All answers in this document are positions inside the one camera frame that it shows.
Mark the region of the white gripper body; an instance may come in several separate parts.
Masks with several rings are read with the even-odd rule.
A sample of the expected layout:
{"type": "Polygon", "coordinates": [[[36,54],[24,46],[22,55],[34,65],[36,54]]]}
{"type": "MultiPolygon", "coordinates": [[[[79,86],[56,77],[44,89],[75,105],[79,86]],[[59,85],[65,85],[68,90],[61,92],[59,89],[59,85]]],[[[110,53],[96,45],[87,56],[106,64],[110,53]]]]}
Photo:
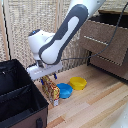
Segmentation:
{"type": "Polygon", "coordinates": [[[45,68],[38,67],[37,65],[30,66],[27,68],[27,72],[32,80],[39,79],[45,75],[49,75],[62,68],[62,63],[59,62],[57,65],[47,65],[45,68]]]}

